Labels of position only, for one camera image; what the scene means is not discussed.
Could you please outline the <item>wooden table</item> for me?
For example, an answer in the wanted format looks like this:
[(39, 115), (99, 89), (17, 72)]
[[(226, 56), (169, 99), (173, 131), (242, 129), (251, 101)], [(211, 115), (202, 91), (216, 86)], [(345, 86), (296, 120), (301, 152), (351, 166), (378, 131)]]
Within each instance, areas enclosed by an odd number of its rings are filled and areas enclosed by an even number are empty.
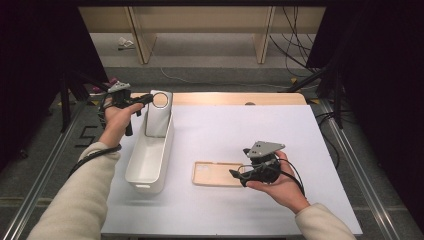
[(174, 93), (173, 105), (306, 105), (300, 93)]

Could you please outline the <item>light wooden shelf unit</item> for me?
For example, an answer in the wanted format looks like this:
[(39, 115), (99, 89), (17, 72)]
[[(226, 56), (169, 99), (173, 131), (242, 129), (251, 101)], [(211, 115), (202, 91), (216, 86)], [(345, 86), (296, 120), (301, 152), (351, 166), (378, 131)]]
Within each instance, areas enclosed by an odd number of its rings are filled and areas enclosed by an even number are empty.
[(91, 33), (130, 33), (139, 62), (146, 64), (159, 33), (247, 33), (256, 59), (266, 59), (272, 33), (315, 34), (323, 7), (81, 7)]

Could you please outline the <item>metal floor rail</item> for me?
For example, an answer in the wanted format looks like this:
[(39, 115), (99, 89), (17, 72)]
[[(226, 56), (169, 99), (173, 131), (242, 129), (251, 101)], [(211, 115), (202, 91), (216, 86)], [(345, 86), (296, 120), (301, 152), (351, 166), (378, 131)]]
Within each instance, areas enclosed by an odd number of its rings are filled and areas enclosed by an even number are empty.
[(0, 240), (18, 240), (21, 236), (25, 226), (30, 219), (36, 204), (44, 191), (54, 168), (59, 162), (62, 153), (66, 148), (66, 144), (71, 137), (75, 125), (81, 112), (86, 106), (85, 102), (78, 102), (75, 106), (74, 112), (71, 114), (71, 120), (65, 130), (59, 135), (50, 155), (45, 160), (43, 167), (37, 175), (34, 183), (32, 184), (29, 193), (19, 203), (19, 208), (11, 220), (6, 232), (0, 237)]
[(395, 229), (394, 223), (390, 214), (383, 206), (380, 198), (377, 195), (370, 179), (368, 178), (364, 168), (362, 167), (352, 145), (350, 144), (343, 129), (339, 128), (335, 118), (330, 120), (330, 128), (335, 136), (338, 145), (340, 146), (346, 162), (348, 163), (356, 182), (361, 189), (361, 192), (372, 212), (377, 225), (385, 240), (400, 240), (400, 236)]

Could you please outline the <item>grey phone case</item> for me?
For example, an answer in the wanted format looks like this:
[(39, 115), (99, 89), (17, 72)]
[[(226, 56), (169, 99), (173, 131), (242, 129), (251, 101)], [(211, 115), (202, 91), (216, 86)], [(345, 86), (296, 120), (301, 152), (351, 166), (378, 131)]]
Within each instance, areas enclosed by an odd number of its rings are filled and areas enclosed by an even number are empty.
[(171, 116), (173, 94), (152, 90), (153, 101), (148, 105), (145, 134), (149, 137), (165, 137)]

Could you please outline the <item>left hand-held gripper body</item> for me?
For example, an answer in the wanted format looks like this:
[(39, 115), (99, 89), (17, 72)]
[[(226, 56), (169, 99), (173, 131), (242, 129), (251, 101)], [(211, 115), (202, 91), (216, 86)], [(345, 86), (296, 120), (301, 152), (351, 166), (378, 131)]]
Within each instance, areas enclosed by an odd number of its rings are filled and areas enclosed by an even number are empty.
[(129, 83), (116, 82), (108, 89), (111, 100), (106, 107), (126, 108), (131, 105), (131, 91)]

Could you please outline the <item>white table sheet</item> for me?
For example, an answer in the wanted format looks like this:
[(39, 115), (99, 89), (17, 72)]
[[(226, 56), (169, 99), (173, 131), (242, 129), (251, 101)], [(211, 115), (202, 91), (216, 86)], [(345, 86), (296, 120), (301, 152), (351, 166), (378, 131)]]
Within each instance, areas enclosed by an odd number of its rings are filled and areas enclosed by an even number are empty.
[(322, 203), (359, 235), (362, 229), (307, 105), (176, 106), (165, 185), (136, 192), (125, 173), (137, 138), (122, 141), (103, 235), (143, 237), (286, 237), (298, 234), (293, 213), (268, 195), (240, 185), (197, 186), (197, 161), (247, 163), (256, 141), (282, 143), (306, 197)]

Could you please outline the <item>dark curtain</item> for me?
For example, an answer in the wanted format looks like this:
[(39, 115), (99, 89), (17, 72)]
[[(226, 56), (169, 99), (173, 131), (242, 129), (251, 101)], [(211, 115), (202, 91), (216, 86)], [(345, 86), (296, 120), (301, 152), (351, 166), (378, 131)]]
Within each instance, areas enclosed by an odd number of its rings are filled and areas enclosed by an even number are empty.
[(108, 80), (69, 0), (0, 0), (0, 170), (17, 158), (74, 72)]
[(326, 7), (308, 64), (326, 65), (351, 21), (342, 80), (393, 187), (424, 234), (424, 0), (318, 0)]

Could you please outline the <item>person's right hand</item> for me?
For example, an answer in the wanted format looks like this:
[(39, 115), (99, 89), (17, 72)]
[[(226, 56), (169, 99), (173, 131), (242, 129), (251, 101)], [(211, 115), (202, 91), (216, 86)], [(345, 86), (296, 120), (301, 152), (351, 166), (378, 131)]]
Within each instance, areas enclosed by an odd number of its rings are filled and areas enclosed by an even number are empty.
[(290, 177), (280, 174), (279, 178), (271, 183), (265, 184), (259, 181), (249, 181), (246, 186), (268, 194), (272, 199), (282, 206), (298, 214), (310, 206), (307, 198), (302, 194), (298, 184)]

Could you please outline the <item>black metal stand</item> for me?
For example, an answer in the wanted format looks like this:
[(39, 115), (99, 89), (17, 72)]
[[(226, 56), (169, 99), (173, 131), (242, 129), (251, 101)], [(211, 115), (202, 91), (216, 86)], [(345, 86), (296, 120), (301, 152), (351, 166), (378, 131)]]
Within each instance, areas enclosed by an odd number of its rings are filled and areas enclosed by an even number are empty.
[(286, 92), (294, 93), (317, 79), (320, 79), (320, 83), (318, 84), (316, 94), (319, 98), (327, 98), (330, 95), (333, 96), (334, 119), (337, 126), (342, 129), (341, 99), (343, 86), (338, 67), (333, 67), (331, 64), (328, 64), (299, 83), (289, 87)]
[(71, 124), (71, 109), (69, 94), (72, 93), (77, 101), (86, 102), (89, 98), (89, 92), (86, 84), (90, 84), (100, 90), (107, 91), (108, 78), (95, 79), (88, 74), (72, 70), (65, 72), (60, 78), (60, 97), (62, 109), (62, 129), (64, 132)]

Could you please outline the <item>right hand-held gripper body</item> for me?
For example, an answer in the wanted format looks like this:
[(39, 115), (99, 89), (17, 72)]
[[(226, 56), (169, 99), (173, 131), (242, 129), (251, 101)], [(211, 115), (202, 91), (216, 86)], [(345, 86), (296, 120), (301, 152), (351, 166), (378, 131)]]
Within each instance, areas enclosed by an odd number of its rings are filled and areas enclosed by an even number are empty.
[(259, 181), (262, 183), (273, 183), (280, 175), (280, 162), (275, 152), (285, 147), (284, 144), (257, 141), (249, 149), (246, 155), (251, 161), (252, 170), (242, 173), (246, 178), (241, 181), (246, 186), (248, 181)]

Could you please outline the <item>person's left hand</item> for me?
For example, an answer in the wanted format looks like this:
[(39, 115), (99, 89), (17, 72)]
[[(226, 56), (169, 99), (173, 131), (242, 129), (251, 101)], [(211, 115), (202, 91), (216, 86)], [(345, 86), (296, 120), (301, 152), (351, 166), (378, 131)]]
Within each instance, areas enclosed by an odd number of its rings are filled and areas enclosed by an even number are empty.
[(99, 141), (109, 148), (119, 145), (131, 116), (144, 107), (142, 103), (135, 103), (126, 108), (109, 107), (105, 110), (106, 127)]

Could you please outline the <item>peach phone case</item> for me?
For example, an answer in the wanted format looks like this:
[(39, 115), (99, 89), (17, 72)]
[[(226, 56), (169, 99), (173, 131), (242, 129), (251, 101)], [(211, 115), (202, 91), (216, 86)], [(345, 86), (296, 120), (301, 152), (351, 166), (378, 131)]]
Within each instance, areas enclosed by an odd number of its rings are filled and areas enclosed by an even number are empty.
[(232, 176), (231, 170), (244, 172), (241, 163), (197, 161), (193, 167), (192, 183), (209, 187), (240, 187), (240, 180)]

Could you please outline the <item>white plastic storage box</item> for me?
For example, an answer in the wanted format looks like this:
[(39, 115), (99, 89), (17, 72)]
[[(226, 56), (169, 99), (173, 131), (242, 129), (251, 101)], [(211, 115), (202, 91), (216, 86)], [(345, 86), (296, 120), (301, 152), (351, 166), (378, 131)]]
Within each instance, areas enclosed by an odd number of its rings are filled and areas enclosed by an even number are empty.
[(161, 192), (165, 185), (174, 139), (172, 109), (165, 137), (147, 136), (145, 134), (146, 122), (147, 112), (137, 133), (125, 179), (137, 192), (156, 194)]

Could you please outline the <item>pink object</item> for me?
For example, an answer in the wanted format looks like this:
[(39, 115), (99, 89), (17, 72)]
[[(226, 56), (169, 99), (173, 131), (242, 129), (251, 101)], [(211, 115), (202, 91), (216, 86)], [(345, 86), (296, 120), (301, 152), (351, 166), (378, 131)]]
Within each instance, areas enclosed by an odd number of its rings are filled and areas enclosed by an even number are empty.
[[(115, 83), (117, 83), (118, 82), (118, 79), (117, 78), (115, 78), (115, 77), (113, 77), (113, 78), (111, 78), (110, 80), (109, 80), (109, 82), (108, 83), (106, 83), (105, 85), (107, 85), (108, 86), (108, 88), (110, 88), (112, 85), (114, 85)], [(97, 87), (97, 86), (94, 86), (94, 87), (92, 87), (92, 91), (93, 91), (93, 93), (95, 93), (95, 94), (99, 94), (99, 93), (103, 93), (103, 92), (105, 92), (105, 91), (107, 91), (107, 90), (103, 90), (103, 89), (101, 89), (100, 87)]]

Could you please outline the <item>crumpled white paper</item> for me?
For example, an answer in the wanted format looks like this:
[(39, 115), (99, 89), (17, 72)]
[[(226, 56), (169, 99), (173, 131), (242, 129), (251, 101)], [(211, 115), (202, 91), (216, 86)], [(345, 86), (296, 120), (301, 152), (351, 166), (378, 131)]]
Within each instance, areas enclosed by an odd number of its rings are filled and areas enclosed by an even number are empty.
[(133, 48), (134, 48), (134, 43), (131, 40), (127, 40), (124, 37), (120, 37), (118, 39), (118, 49), (120, 51), (127, 50), (127, 49), (133, 49)]

